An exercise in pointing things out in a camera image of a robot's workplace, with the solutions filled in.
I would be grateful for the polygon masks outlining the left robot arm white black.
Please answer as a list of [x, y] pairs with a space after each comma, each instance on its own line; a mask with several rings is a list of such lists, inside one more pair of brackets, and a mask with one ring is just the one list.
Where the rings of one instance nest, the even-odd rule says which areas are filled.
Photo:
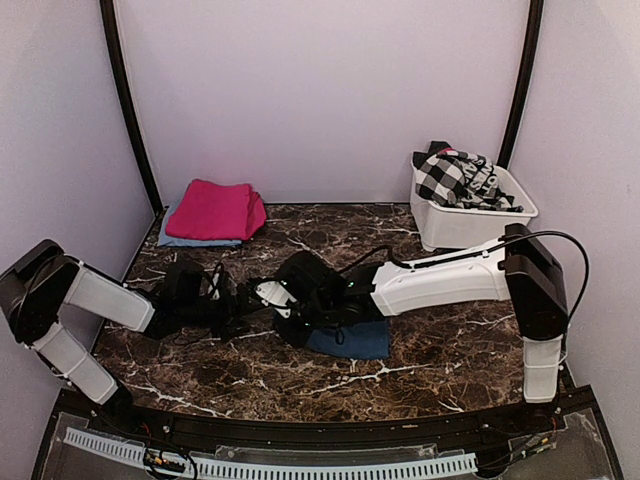
[[[182, 409], [202, 411], [200, 386], [179, 373], [178, 348], [215, 346], [253, 334], [251, 321], [265, 322], [266, 308], [249, 288], [234, 284], [223, 264], [207, 270], [179, 258], [147, 279], [151, 285], [125, 285], [64, 253], [50, 240], [36, 245], [1, 276], [1, 313], [15, 341], [32, 351], [63, 381], [103, 407], [101, 417], [120, 436], [141, 427], [140, 412], [125, 399], [155, 395]], [[94, 357], [60, 317], [101, 318], [120, 332], [141, 335], [138, 346], [156, 342], [155, 354], [132, 353], [124, 379], [109, 371], [112, 360]]]

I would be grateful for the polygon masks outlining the dark blue garment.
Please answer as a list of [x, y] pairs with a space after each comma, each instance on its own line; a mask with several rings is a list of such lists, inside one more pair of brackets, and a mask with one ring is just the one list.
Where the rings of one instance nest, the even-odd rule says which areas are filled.
[[383, 319], [341, 329], [314, 329], [304, 347], [338, 358], [384, 360], [390, 356], [390, 345], [390, 324]]

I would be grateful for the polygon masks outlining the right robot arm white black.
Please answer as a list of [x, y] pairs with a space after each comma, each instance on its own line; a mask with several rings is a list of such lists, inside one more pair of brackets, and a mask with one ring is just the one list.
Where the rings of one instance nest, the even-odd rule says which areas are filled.
[[524, 342], [524, 401], [510, 413], [521, 434], [549, 416], [563, 344], [576, 311], [568, 305], [563, 268], [541, 243], [555, 231], [509, 224], [497, 239], [419, 260], [384, 262], [366, 256], [341, 270], [302, 251], [254, 291], [294, 332], [345, 327], [422, 308], [471, 301], [509, 301]]

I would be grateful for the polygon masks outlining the pink trousers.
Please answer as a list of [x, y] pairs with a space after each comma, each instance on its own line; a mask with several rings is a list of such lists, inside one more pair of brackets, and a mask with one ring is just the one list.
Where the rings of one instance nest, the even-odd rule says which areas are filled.
[[262, 198], [247, 183], [223, 186], [195, 179], [169, 216], [169, 236], [196, 240], [249, 240], [266, 223]]

